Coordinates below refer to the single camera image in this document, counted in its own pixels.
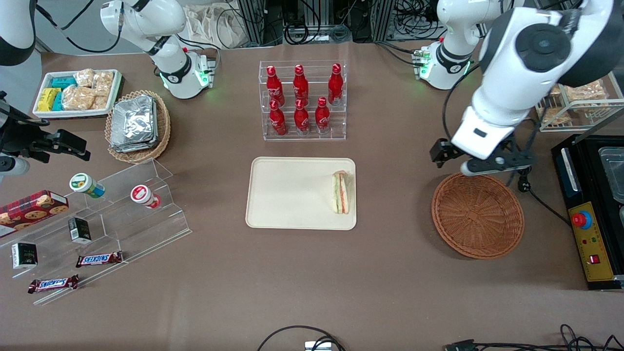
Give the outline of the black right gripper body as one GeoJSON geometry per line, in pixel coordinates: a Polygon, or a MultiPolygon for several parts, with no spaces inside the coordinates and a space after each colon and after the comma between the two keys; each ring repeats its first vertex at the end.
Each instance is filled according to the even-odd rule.
{"type": "Polygon", "coordinates": [[[1,114],[1,153],[15,157],[33,158],[37,161],[49,161],[49,154],[43,151],[32,151],[31,146],[42,141],[48,134],[41,129],[49,126],[46,119],[33,120],[23,118],[22,120],[12,118],[9,114],[1,114]]]}

